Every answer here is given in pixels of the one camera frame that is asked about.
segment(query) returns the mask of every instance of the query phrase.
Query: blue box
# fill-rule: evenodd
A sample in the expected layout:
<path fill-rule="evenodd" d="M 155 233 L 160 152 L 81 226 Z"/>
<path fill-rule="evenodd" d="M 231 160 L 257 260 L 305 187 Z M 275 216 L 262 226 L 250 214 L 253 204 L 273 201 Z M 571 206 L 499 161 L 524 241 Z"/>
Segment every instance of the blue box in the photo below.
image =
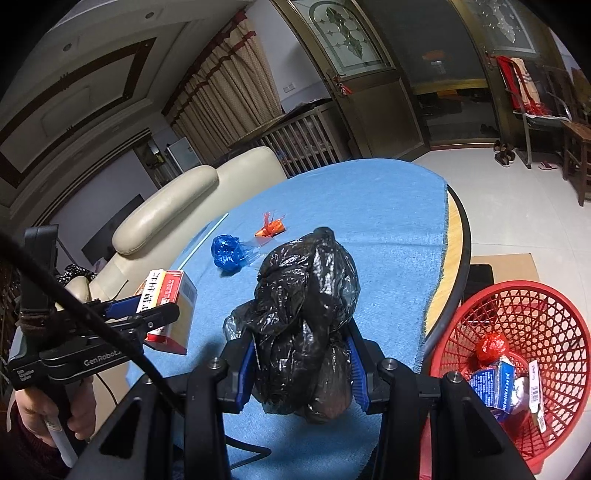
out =
<path fill-rule="evenodd" d="M 492 409 L 497 421 L 503 421 L 511 412 L 514 381 L 515 366 L 502 358 L 490 367 L 475 372 L 469 383 L 484 405 Z"/>

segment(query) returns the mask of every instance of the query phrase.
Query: black plastic bag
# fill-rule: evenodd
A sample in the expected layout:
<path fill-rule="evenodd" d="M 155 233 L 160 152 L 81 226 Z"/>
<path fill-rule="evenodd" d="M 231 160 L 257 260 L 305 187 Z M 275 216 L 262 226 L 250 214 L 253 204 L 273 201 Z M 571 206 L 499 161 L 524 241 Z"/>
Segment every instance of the black plastic bag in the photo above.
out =
<path fill-rule="evenodd" d="M 254 296 L 226 319 L 224 333 L 252 332 L 265 412 L 298 411 L 311 421 L 342 413 L 351 401 L 350 357 L 338 330 L 353 316 L 359 280 L 333 231 L 317 228 L 274 249 Z"/>

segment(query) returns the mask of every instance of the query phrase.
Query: black cable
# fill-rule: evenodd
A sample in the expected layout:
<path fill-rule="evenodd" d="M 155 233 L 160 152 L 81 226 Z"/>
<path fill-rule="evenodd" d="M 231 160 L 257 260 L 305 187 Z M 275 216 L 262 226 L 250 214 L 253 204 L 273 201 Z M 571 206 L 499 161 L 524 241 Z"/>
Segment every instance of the black cable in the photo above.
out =
<path fill-rule="evenodd" d="M 239 466 L 248 465 L 249 463 L 256 462 L 258 460 L 262 460 L 263 458 L 268 457 L 271 454 L 271 449 L 267 447 L 260 447 L 258 445 L 251 445 L 250 443 L 244 443 L 240 440 L 233 439 L 226 435 L 226 444 L 230 447 L 238 448 L 240 450 L 245 450 L 247 452 L 257 453 L 258 455 L 253 455 L 250 458 L 245 460 L 240 460 L 239 462 L 233 463 L 230 465 L 230 470 L 234 470 Z"/>
<path fill-rule="evenodd" d="M 165 401 L 175 411 L 184 416 L 181 399 L 174 394 L 164 377 L 160 375 L 154 364 L 143 354 L 143 351 L 136 350 L 133 344 L 128 342 L 117 330 L 109 327 L 98 313 L 78 301 L 74 295 L 60 285 L 49 272 L 41 268 L 28 253 L 2 231 L 0 231 L 0 257 L 4 257 L 12 263 L 35 285 L 64 307 L 75 319 L 126 355 L 148 375 Z"/>
<path fill-rule="evenodd" d="M 100 382 L 101 382 L 101 383 L 102 383 L 102 384 L 105 386 L 105 388 L 107 389 L 107 392 L 109 392 L 109 395 L 110 395 L 110 396 L 111 396 L 111 398 L 113 399 L 113 403 L 115 404 L 115 407 L 116 407 L 117 405 L 119 405 L 119 403 L 117 402 L 117 399 L 115 398 L 115 395 L 114 395 L 113 391 L 112 391 L 112 390 L 109 388 L 109 386 L 107 385 L 107 382 L 105 382 L 105 381 L 103 380 L 103 377 L 101 377 L 99 374 L 95 374 L 95 375 L 96 375 L 96 376 L 99 378 Z"/>

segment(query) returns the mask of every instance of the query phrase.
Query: plastic wrapper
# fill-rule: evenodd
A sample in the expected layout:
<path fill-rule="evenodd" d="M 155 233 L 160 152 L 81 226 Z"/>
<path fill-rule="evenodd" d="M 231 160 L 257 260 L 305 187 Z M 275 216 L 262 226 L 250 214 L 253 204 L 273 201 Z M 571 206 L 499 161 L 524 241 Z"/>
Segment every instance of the plastic wrapper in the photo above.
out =
<path fill-rule="evenodd" d="M 509 352 L 507 337 L 500 332 L 487 333 L 476 345 L 476 357 L 481 365 L 490 365 Z"/>
<path fill-rule="evenodd" d="M 511 415 L 529 410 L 530 407 L 530 379 L 528 377 L 516 378 L 513 382 L 511 393 Z"/>
<path fill-rule="evenodd" d="M 355 263 L 329 228 L 283 244 L 264 259 L 254 300 L 224 322 L 227 339 L 252 333 L 255 386 L 267 413 L 326 421 L 351 402 L 350 358 L 338 331 L 359 297 Z"/>
<path fill-rule="evenodd" d="M 212 257 L 216 267 L 228 273 L 235 273 L 260 256 L 257 247 L 239 240 L 232 235 L 219 235 L 213 239 Z"/>
<path fill-rule="evenodd" d="M 263 214 L 263 228 L 261 228 L 258 232 L 255 233 L 255 236 L 269 236 L 273 237 L 278 235 L 279 233 L 285 232 L 285 226 L 283 225 L 283 217 L 273 220 L 269 220 L 271 216 L 271 212 L 265 212 Z"/>

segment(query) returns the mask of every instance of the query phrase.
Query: cardboard box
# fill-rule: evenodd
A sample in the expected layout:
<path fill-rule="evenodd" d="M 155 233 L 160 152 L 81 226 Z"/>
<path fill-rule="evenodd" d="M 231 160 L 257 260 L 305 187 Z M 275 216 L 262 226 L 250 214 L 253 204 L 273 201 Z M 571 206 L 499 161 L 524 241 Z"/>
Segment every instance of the cardboard box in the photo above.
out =
<path fill-rule="evenodd" d="M 489 264 L 492 267 L 492 275 L 495 283 L 509 280 L 540 281 L 531 254 L 512 255 L 487 255 L 485 257 L 472 257 L 472 265 Z"/>
<path fill-rule="evenodd" d="M 187 342 L 193 321 L 197 289 L 191 279 L 180 270 L 152 270 L 138 289 L 141 291 L 137 312 L 164 303 L 178 305 L 176 322 L 148 332 L 144 343 L 155 350 L 187 355 Z"/>

